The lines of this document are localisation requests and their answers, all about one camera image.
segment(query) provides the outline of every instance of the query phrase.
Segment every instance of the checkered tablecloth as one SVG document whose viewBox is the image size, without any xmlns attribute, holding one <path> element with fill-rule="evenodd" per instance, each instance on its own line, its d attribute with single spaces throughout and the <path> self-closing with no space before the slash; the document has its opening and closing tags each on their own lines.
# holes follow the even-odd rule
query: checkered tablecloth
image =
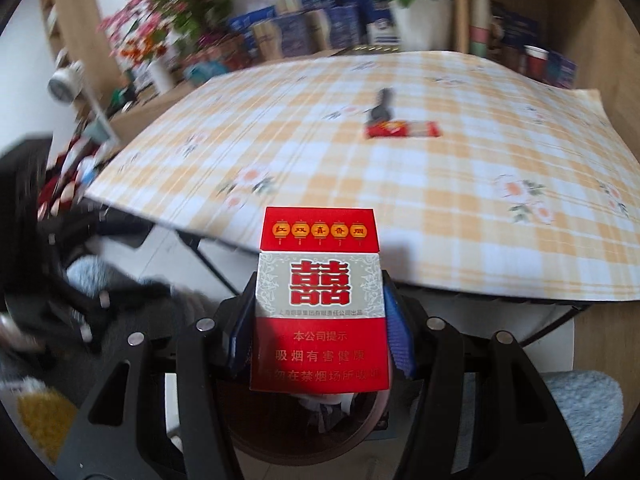
<svg viewBox="0 0 640 480">
<path fill-rule="evenodd" d="M 395 118 L 440 138 L 364 137 Z M 449 52 L 290 62 L 213 79 L 89 195 L 257 250 L 268 205 L 371 207 L 396 280 L 561 300 L 640 298 L 640 166 L 595 91 Z"/>
</svg>

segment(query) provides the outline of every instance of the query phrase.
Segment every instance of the white flower pot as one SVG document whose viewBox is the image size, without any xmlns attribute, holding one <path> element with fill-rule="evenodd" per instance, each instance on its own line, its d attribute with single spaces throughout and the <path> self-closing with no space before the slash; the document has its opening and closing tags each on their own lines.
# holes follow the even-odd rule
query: white flower pot
<svg viewBox="0 0 640 480">
<path fill-rule="evenodd" d="M 175 87 L 174 78 L 161 59 L 151 61 L 147 71 L 159 94 L 166 94 Z"/>
<path fill-rule="evenodd" d="M 390 3 L 402 50 L 448 50 L 451 46 L 453 0 L 411 0 Z"/>
</svg>

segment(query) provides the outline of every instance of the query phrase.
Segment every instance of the white lid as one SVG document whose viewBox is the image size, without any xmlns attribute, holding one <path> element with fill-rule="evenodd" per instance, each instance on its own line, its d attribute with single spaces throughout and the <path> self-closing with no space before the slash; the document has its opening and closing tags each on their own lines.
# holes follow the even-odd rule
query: white lid
<svg viewBox="0 0 640 480">
<path fill-rule="evenodd" d="M 532 45 L 525 45 L 524 49 L 527 51 L 527 54 L 531 57 L 537 57 L 538 59 L 548 59 L 549 52 L 544 48 L 538 48 Z"/>
</svg>

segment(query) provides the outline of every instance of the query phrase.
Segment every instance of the cup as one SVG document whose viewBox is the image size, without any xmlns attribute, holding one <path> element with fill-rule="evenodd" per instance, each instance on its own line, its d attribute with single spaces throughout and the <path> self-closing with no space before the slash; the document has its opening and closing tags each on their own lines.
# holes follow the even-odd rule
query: cup
<svg viewBox="0 0 640 480">
<path fill-rule="evenodd" d="M 549 58 L 548 50 L 532 45 L 525 45 L 527 54 L 527 76 L 542 81 L 545 77 L 546 60 Z"/>
</svg>

